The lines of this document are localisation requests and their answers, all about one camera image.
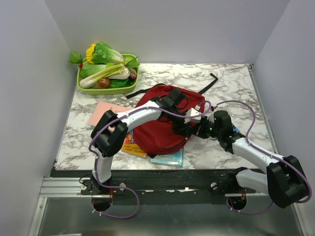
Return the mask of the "red backpack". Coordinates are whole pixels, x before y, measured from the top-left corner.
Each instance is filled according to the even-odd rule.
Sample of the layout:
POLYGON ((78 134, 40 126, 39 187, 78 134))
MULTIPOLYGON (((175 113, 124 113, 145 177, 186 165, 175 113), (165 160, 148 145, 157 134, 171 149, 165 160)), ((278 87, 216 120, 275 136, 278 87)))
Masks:
MULTIPOLYGON (((179 111, 186 111, 193 105, 198 105, 205 100, 203 94, 207 92, 217 81, 218 77, 210 74, 214 80, 199 92, 178 88, 185 95, 184 101, 180 103, 179 111)), ((140 89, 126 96, 131 99, 139 94, 144 94, 136 107, 139 107, 154 97, 168 95, 175 87, 163 83, 154 85, 151 88, 140 89)), ((168 116, 159 118, 138 126, 133 130, 133 137, 137 144, 148 154, 150 158, 157 155, 172 154, 184 147, 190 136, 175 134, 172 129, 172 121, 168 116)))

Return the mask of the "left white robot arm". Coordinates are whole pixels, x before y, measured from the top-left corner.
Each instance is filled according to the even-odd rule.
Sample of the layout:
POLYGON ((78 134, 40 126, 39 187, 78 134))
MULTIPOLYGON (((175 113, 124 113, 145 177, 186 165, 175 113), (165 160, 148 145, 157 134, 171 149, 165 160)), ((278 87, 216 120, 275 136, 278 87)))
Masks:
POLYGON ((91 133, 89 151, 95 154, 92 188, 98 194, 109 189, 113 156, 123 146, 127 133, 147 122, 157 120, 164 115, 180 120, 183 124, 194 118, 200 119, 201 113, 192 107, 180 114, 177 104, 185 98, 184 94, 174 89, 170 94, 151 98, 143 105, 127 112, 105 112, 91 133))

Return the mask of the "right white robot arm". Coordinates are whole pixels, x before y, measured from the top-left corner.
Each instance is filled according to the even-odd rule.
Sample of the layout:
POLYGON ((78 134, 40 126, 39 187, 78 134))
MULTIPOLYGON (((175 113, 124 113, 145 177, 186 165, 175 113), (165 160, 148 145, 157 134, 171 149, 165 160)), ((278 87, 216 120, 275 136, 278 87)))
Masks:
POLYGON ((227 111, 216 111, 197 119, 196 135, 214 138, 227 152, 240 156, 258 167, 257 173, 238 168, 226 181, 233 193, 249 188, 268 195, 278 207, 286 208, 311 196, 303 168, 295 156, 281 156, 251 143, 247 136, 233 129, 227 111))

